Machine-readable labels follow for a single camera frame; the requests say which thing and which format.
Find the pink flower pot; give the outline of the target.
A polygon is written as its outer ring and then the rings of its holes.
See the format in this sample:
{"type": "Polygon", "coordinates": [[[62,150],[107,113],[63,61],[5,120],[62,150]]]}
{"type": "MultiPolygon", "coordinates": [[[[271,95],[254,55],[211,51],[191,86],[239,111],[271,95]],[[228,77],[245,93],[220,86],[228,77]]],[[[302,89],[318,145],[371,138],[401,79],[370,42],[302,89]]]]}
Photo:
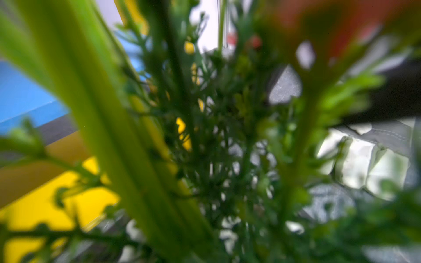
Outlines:
{"type": "MultiPolygon", "coordinates": [[[[206,24],[198,1],[173,6],[178,37],[197,44],[206,24]]],[[[382,72],[421,58],[420,1],[235,1],[234,51],[186,54],[200,110],[181,145],[169,143],[180,177],[209,222],[213,249],[185,263],[368,263],[370,248],[421,247],[421,186],[381,184],[391,200],[339,184],[317,157],[331,128],[367,110],[382,72]]],[[[168,262],[151,254],[118,197],[83,193],[70,208],[85,231],[127,234],[142,249],[105,245],[107,259],[168,262]]],[[[57,248],[50,262],[81,241],[57,248]]]]}

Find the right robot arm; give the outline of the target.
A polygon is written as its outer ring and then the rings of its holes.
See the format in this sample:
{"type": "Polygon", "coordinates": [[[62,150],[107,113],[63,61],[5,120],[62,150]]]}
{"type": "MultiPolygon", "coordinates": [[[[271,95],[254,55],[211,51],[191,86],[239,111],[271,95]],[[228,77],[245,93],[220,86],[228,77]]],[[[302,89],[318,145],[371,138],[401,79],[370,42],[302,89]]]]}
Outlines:
{"type": "Polygon", "coordinates": [[[385,83],[369,92],[369,108],[343,117],[338,127],[421,115],[421,59],[407,59],[381,75],[385,83]]]}

